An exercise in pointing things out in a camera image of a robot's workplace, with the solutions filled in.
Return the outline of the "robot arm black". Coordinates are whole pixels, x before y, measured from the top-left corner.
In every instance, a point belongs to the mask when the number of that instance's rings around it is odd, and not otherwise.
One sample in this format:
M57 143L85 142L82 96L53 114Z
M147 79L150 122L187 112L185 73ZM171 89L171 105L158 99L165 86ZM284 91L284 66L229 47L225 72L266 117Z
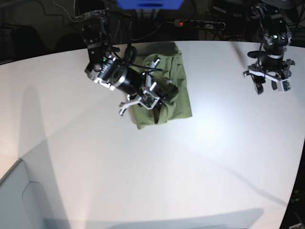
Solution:
M155 57L145 65L138 65L141 72L134 70L137 50L128 39L124 57L118 55L120 49L112 44L107 11L94 10L82 17L86 24L81 34L89 56L85 73L94 83L126 94L127 101L119 105L120 115L124 115L134 105L152 110L174 100L178 95L178 87L171 80L160 77L165 72L159 68L161 58Z
M251 51L248 57L255 63L247 66L244 77L252 78L258 95L264 92L263 84L271 81L274 91L285 93L292 90L290 68L295 65L292 59L284 59L287 46L291 43L292 34L280 12L280 8L262 0L253 8L258 16L261 27L260 46L257 51Z

